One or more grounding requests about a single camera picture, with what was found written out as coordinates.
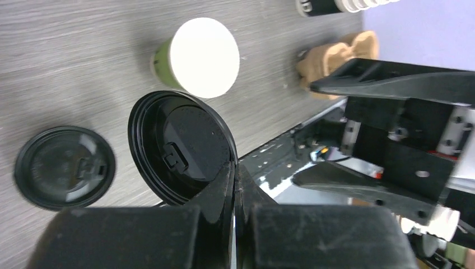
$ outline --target white cup lid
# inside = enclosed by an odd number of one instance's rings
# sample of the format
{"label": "white cup lid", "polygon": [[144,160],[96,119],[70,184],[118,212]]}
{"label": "white cup lid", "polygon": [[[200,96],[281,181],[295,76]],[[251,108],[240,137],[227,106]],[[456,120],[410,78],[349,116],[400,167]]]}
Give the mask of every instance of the white cup lid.
{"label": "white cup lid", "polygon": [[229,30],[212,18],[195,18],[173,37],[170,67],[190,94],[214,98],[225,94],[239,73],[239,50]]}

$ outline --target black plastic lid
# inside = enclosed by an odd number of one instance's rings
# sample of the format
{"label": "black plastic lid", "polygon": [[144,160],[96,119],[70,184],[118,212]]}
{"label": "black plastic lid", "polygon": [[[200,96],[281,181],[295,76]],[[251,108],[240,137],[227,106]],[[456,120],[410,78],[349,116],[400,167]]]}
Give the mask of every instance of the black plastic lid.
{"label": "black plastic lid", "polygon": [[114,153],[97,133],[55,127],[33,137],[15,164],[15,182],[24,197],[49,210],[88,206],[109,189]]}
{"label": "black plastic lid", "polygon": [[186,203],[224,163],[238,160],[224,120],[182,92],[157,91],[141,98],[132,109],[128,135],[139,172],[169,205]]}

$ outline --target bolt hole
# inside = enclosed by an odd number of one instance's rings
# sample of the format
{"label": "bolt hole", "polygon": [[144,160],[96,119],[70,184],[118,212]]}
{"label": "bolt hole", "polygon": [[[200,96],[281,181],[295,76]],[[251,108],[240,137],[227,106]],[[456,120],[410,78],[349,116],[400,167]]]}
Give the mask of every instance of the bolt hole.
{"label": "bolt hole", "polygon": [[419,210],[417,211],[417,216],[420,217],[421,219],[427,218],[427,213],[426,211]]}

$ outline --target green paper cup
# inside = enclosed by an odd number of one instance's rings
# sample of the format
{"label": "green paper cup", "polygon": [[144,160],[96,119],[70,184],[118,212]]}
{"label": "green paper cup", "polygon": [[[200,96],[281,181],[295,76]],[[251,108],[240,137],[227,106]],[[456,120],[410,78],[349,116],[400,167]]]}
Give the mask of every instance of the green paper cup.
{"label": "green paper cup", "polygon": [[239,73],[239,49],[229,30],[212,18],[183,24],[152,56],[152,73],[164,84],[200,98],[231,89]]}
{"label": "green paper cup", "polygon": [[172,40],[173,38],[170,38],[159,47],[157,52],[150,60],[150,68],[152,73],[157,76],[158,79],[161,80],[161,82],[163,82],[165,85],[175,89],[183,89],[180,86],[180,83],[176,81],[168,61],[170,44]]}

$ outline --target stacked paper cups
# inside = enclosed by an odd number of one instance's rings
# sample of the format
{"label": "stacked paper cups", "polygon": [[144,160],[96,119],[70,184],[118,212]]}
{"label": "stacked paper cups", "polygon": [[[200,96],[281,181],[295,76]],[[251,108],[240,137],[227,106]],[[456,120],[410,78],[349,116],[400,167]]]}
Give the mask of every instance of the stacked paper cups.
{"label": "stacked paper cups", "polygon": [[356,13],[367,10],[371,7],[377,7],[381,4],[398,2],[399,0],[334,0],[338,9],[342,12]]}

